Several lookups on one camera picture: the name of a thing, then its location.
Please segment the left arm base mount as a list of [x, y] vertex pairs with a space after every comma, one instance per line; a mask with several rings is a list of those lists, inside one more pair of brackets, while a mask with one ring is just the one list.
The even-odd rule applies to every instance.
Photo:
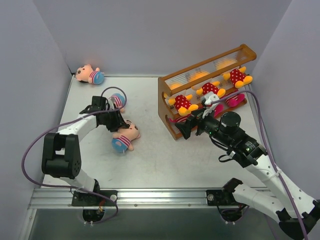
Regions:
[[[101, 190], [100, 194], [105, 197], [108, 197], [110, 200], [114, 202], [117, 201], [118, 191], [116, 190]], [[104, 198], [93, 195], [91, 193], [74, 191], [71, 205], [73, 207], [112, 207], [114, 204], [109, 200], [105, 200]]]

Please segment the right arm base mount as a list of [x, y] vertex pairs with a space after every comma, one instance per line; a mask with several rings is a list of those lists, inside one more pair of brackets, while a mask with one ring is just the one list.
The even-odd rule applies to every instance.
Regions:
[[243, 185], [237, 178], [229, 180], [222, 188], [207, 189], [206, 201], [208, 206], [244, 206], [243, 202], [238, 202], [234, 198], [236, 187]]

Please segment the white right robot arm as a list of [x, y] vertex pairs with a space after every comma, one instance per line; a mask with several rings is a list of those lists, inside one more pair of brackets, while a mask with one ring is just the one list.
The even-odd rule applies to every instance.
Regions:
[[241, 117], [233, 111], [219, 120], [195, 110], [185, 122], [175, 126], [185, 139], [191, 130], [196, 135], [208, 134], [211, 142], [225, 151], [229, 161], [237, 162], [256, 176], [273, 194], [266, 195], [241, 180], [232, 178], [222, 188], [224, 196], [247, 205], [272, 218], [293, 240], [305, 240], [320, 219], [320, 202], [301, 190], [270, 159], [267, 150], [240, 127]]

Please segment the white pink plush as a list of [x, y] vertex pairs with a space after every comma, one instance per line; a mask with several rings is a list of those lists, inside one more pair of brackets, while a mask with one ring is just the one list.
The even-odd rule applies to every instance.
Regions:
[[217, 115], [219, 115], [223, 110], [224, 110], [224, 105], [223, 104], [218, 104], [214, 109], [213, 116], [216, 118]]
[[239, 93], [233, 96], [227, 95], [225, 104], [229, 108], [237, 107], [240, 103], [242, 103], [245, 100], [245, 95], [243, 93]]
[[171, 124], [175, 124], [179, 121], [179, 118], [168, 118], [168, 121], [171, 123]]

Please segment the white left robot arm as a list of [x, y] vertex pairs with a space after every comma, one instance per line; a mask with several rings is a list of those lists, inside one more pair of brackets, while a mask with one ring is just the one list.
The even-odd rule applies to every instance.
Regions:
[[91, 104], [79, 112], [76, 120], [58, 132], [47, 133], [43, 142], [42, 172], [81, 192], [98, 194], [99, 182], [82, 170], [80, 142], [99, 126], [105, 126], [111, 133], [128, 128], [121, 114], [126, 103], [127, 97], [119, 93], [109, 98], [93, 96]]

